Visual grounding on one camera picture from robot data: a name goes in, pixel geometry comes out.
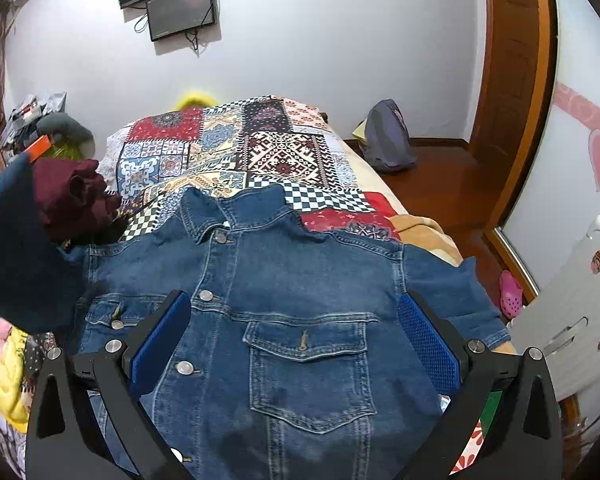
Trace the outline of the blue denim jacket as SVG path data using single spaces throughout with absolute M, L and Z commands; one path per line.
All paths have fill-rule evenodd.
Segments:
M 313 232 L 278 185 L 186 191 L 154 232 L 87 249 L 67 337 L 92 352 L 174 289 L 185 332 L 142 404 L 197 479 L 390 479 L 441 414 L 398 320 L 417 292 L 467 339 L 509 334 L 471 261 L 344 231 Z

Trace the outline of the yellow garment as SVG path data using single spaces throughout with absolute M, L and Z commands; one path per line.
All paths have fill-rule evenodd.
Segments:
M 0 320 L 0 413 L 20 434 L 28 431 L 30 408 L 22 400 L 28 335 Z

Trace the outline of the pink croc shoe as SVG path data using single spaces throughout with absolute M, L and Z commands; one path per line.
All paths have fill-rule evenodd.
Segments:
M 509 318 L 516 318 L 524 307 L 524 291 L 509 270 L 501 273 L 498 279 L 500 288 L 500 309 Z

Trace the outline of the dark blue garment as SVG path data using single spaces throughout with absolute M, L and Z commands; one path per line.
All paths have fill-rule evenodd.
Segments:
M 85 292 L 83 260 L 48 238 L 32 165 L 18 156 L 0 173 L 0 317 L 28 334 L 70 332 Z

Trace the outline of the beige cartoon fleece blanket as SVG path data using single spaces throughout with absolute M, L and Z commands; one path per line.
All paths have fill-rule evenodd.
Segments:
M 216 452 L 236 478 L 390 479 L 441 417 L 440 396 L 404 332 L 398 303 L 416 292 L 467 338 L 508 333 L 475 266 L 436 222 L 390 217 L 388 240 L 297 221 L 272 229 L 271 255 L 242 256 L 216 306 Z

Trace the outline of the maroon crumpled garment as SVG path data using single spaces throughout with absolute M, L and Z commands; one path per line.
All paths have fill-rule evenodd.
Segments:
M 107 244 L 120 236 L 122 198 L 109 192 L 99 162 L 40 158 L 33 164 L 34 196 L 44 230 L 58 245 Z

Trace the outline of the white sliding wardrobe door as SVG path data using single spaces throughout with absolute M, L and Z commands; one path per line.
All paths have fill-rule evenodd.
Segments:
M 600 2 L 552 0 L 552 95 L 517 157 L 486 237 L 533 299 L 600 214 Z

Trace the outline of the orange box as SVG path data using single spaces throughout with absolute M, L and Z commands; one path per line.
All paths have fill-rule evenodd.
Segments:
M 53 143 L 49 136 L 39 136 L 24 150 L 24 152 L 28 155 L 30 162 L 35 162 L 48 152 L 52 146 Z

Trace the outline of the patchwork patterned quilt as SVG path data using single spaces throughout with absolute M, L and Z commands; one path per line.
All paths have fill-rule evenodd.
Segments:
M 362 180 L 372 170 L 325 114 L 281 96 L 140 118 L 110 136 L 98 170 L 122 197 L 122 240 L 162 226 L 189 188 L 227 198 L 271 184 L 314 231 L 396 234 L 390 204 Z

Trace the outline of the grey green neck pillow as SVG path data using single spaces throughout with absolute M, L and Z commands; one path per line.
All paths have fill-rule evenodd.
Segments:
M 50 136 L 54 141 L 69 141 L 76 144 L 85 158 L 92 158 L 95 155 L 95 140 L 91 130 L 66 113 L 58 112 L 43 116 L 36 123 L 36 130 L 39 134 Z

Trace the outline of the purple grey backpack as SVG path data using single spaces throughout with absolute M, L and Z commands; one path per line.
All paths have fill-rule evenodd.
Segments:
M 376 171 L 394 174 L 411 169 L 417 156 L 403 115 L 393 99 L 378 102 L 367 114 L 364 139 L 358 142 L 365 161 Z

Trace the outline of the brown wooden door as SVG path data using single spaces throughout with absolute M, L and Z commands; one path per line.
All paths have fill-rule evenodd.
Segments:
M 469 149 L 500 189 L 486 230 L 513 209 L 544 129 L 557 62 L 556 0 L 486 0 L 486 48 Z

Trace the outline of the yellow plush pillow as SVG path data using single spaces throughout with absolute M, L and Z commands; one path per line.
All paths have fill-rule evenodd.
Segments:
M 189 91 L 178 100 L 175 105 L 176 110 L 189 110 L 190 108 L 214 107 L 219 101 L 209 93 L 201 91 Z

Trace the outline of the small black wall monitor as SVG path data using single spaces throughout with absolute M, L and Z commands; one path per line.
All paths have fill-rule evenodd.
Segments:
M 214 0 L 148 0 L 149 35 L 152 41 L 215 23 Z

